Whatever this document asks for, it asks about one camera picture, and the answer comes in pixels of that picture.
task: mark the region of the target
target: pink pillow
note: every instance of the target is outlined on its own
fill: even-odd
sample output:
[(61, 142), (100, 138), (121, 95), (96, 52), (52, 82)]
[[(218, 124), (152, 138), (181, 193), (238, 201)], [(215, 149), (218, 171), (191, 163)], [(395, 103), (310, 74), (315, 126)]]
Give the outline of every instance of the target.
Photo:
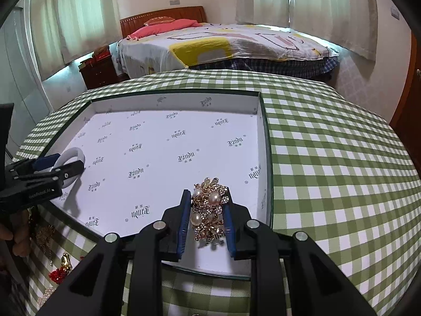
[(161, 23), (158, 25), (152, 26), (145, 26), (138, 29), (136, 32), (133, 32), (131, 35), (127, 37), (129, 40), (136, 40), (143, 37), (148, 37), (151, 35), (157, 35), (160, 33), (165, 33), (169, 31), (180, 30), (187, 27), (200, 27), (196, 20), (189, 20), (189, 19), (178, 19), (174, 20), (172, 23)]

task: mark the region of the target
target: table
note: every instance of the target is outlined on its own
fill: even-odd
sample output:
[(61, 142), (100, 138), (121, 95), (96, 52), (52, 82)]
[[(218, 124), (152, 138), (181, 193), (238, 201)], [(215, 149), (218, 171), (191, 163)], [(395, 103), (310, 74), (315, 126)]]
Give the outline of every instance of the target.
[[(347, 102), (324, 83), (230, 70), (149, 75), (78, 96), (36, 126), (15, 160), (39, 156), (91, 98), (173, 88), (260, 91), (272, 149), (273, 229), (289, 235), (306, 231), (379, 315), (393, 307), (420, 261), (421, 181), (387, 122)], [(95, 245), (59, 215), (43, 208), (41, 212), (43, 222), (57, 230), (52, 241), (54, 267), (32, 244), (29, 296), (24, 301), (30, 315), (37, 311), (36, 298), (52, 285), (48, 273), (59, 267), (63, 252), (79, 258)], [(125, 303), (130, 271), (129, 267)], [(163, 271), (165, 315), (246, 315), (249, 295), (249, 282)], [(17, 298), (23, 299), (22, 291)]]

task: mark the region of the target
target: white box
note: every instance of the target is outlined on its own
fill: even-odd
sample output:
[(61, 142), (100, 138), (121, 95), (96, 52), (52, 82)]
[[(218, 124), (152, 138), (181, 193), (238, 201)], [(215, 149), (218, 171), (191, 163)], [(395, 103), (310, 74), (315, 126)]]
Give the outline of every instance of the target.
[[(46, 154), (81, 148), (85, 171), (51, 202), (98, 236), (138, 233), (176, 206), (184, 189), (218, 177), (233, 202), (272, 224), (272, 164), (266, 117), (257, 92), (165, 90), (87, 103)], [(224, 241), (194, 241), (189, 225), (183, 270), (247, 278)]]

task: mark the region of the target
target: window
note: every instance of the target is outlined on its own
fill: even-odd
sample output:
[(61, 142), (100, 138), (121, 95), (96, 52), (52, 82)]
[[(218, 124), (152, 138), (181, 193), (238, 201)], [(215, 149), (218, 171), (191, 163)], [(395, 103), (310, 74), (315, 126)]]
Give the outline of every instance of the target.
[(237, 21), (291, 27), (375, 59), (376, 0), (237, 0)]
[(42, 80), (121, 39), (116, 0), (31, 0), (30, 20)]

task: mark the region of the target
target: human hand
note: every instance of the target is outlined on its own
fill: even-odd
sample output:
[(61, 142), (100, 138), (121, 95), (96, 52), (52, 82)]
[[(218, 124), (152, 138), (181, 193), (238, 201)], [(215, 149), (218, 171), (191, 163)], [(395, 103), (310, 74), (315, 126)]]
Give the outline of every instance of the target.
[(17, 214), (22, 219), (22, 224), (13, 234), (9, 229), (0, 223), (0, 240), (15, 240), (12, 252), (16, 256), (28, 256), (31, 250), (29, 240), (29, 212), (24, 210)]

